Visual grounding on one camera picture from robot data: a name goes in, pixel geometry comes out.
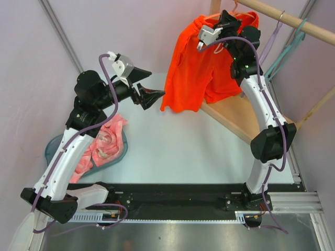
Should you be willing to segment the orange plastic hanger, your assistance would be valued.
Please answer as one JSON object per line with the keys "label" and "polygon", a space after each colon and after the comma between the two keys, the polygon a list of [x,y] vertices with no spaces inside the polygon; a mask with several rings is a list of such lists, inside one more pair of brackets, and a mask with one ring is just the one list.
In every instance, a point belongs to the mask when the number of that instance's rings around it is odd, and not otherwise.
{"label": "orange plastic hanger", "polygon": [[[210,10],[209,10],[209,16],[206,16],[204,19],[219,19],[219,16],[221,15],[221,10],[220,10],[220,6],[221,6],[221,0],[211,0],[210,2]],[[238,8],[238,1],[234,1],[234,8],[228,12],[230,15],[235,16],[239,16],[239,15],[244,15],[244,16],[249,16],[249,17],[253,17],[251,14],[246,13],[246,12],[239,12],[237,11]]]}

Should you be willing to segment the orange shorts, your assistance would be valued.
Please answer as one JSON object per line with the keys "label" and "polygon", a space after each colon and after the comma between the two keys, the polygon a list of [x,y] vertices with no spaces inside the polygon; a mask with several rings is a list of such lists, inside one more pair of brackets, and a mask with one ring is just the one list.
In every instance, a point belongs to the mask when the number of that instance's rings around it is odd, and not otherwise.
{"label": "orange shorts", "polygon": [[200,15],[179,35],[165,81],[161,111],[197,112],[202,103],[216,103],[242,92],[231,78],[233,62],[222,44],[212,45],[199,52],[198,34],[203,25],[213,27],[217,20]]}

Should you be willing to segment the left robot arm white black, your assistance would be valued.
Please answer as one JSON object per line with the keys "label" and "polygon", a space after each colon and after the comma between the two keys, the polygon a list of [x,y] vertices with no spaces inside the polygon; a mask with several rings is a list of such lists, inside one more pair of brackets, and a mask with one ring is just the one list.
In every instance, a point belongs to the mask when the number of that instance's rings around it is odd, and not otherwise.
{"label": "left robot arm white black", "polygon": [[68,184],[88,146],[98,135],[107,118],[104,109],[126,98],[141,105],[144,110],[150,108],[165,92],[143,87],[140,81],[152,73],[137,67],[129,73],[117,74],[119,79],[110,78],[107,85],[96,71],[82,72],[76,80],[74,91],[74,109],[66,122],[62,141],[41,179],[32,188],[24,188],[21,198],[38,210],[61,224],[68,222],[78,209],[99,204],[104,209],[115,205],[113,188],[103,182],[89,187],[68,190]]}

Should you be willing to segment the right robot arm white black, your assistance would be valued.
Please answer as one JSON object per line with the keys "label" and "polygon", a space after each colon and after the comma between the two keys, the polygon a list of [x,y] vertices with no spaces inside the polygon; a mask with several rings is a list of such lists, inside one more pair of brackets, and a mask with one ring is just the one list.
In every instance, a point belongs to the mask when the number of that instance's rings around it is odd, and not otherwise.
{"label": "right robot arm white black", "polygon": [[241,21],[223,10],[215,31],[217,41],[223,42],[233,59],[231,77],[237,81],[248,97],[258,120],[260,132],[251,141],[254,156],[251,174],[243,186],[241,203],[248,209],[255,209],[266,201],[268,180],[273,169],[282,172],[286,166],[287,152],[297,128],[289,123],[277,108],[267,88],[261,63],[265,60],[274,43],[277,31],[266,43],[260,55],[257,48],[261,32],[253,26],[241,28]]}

